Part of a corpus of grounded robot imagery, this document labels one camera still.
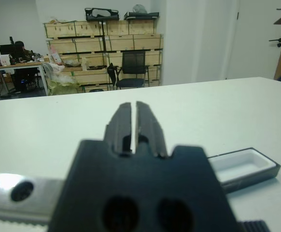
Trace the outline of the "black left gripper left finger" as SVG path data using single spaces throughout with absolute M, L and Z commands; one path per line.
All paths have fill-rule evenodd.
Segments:
M 107 124 L 104 141 L 114 153 L 129 154 L 131 152 L 131 135 L 131 103 L 125 102 L 119 105 Z

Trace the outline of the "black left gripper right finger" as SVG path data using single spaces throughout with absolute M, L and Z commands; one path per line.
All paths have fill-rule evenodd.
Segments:
M 160 123 L 148 104 L 137 101 L 136 108 L 136 149 L 147 144 L 154 157 L 166 159 L 168 153 Z

